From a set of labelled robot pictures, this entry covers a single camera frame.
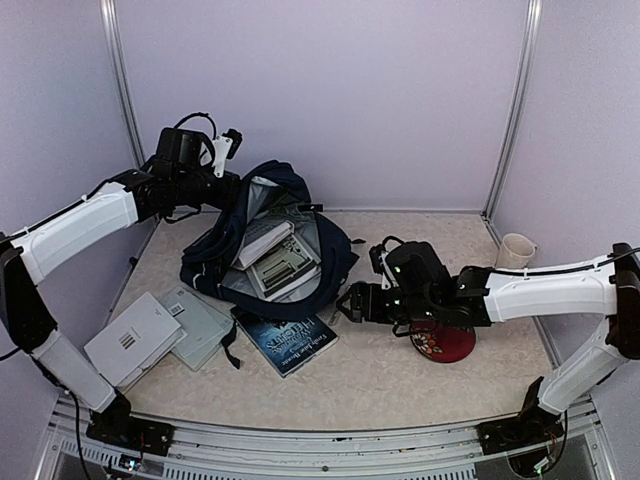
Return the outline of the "grey ianra book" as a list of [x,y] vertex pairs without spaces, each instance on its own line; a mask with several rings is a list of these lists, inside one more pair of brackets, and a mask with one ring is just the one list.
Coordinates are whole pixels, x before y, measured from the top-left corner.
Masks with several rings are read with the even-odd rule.
[[267,251],[247,270],[257,296],[279,299],[320,271],[321,260],[298,234],[292,233]]

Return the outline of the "dark blue wuthering heights book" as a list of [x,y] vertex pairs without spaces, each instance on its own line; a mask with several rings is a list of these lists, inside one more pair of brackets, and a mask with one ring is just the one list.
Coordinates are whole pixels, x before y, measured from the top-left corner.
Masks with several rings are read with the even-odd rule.
[[299,370],[339,339],[318,316],[292,322],[269,320],[240,307],[233,307],[231,314],[281,378]]

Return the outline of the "navy blue student backpack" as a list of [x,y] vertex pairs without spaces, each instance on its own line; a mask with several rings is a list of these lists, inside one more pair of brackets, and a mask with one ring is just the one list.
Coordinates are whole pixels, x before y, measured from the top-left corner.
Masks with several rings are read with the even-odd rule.
[[184,250],[180,279],[236,315],[301,322],[337,299],[357,260],[303,178],[271,160],[241,180],[235,202]]

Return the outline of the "designer fate flower book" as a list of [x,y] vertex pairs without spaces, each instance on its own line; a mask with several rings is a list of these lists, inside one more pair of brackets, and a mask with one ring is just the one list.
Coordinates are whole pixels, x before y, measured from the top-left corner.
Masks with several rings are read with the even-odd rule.
[[245,231],[243,243],[237,254],[234,267],[244,271],[267,251],[294,232],[288,220],[256,220]]

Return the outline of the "pale green thin book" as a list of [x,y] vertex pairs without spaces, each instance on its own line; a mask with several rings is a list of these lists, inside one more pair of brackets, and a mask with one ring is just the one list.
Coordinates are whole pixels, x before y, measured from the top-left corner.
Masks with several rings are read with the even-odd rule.
[[191,371],[200,370],[221,348],[232,327],[226,312],[214,308],[182,287],[160,299],[161,305],[181,325],[186,336],[171,350]]

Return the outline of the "white barcode book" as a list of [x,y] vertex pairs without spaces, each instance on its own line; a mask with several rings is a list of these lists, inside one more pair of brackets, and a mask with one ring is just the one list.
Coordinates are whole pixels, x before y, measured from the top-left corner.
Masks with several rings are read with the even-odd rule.
[[180,323],[146,292],[96,334],[84,351],[110,384],[126,390],[185,336]]

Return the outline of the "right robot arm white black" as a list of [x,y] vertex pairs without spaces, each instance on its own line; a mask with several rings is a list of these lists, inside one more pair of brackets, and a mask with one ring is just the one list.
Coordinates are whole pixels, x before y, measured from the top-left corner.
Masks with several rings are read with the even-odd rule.
[[603,321],[580,348],[528,389],[511,433],[535,442],[570,404],[639,357],[638,249],[615,243],[611,253],[547,268],[466,266],[450,275],[432,245],[403,242],[370,250],[379,284],[356,282],[336,302],[353,323],[391,326],[398,337],[422,323],[488,327],[532,316],[600,314]]

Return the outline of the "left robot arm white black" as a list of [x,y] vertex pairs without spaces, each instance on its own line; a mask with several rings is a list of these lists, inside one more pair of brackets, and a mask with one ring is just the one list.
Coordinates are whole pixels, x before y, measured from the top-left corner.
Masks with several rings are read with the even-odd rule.
[[219,210],[236,200],[240,178],[227,171],[242,134],[208,137],[166,127],[141,168],[102,181],[91,193],[39,223],[1,238],[1,321],[16,348],[69,390],[121,445],[140,434],[129,401],[58,329],[38,286],[57,267],[112,233],[178,207]]

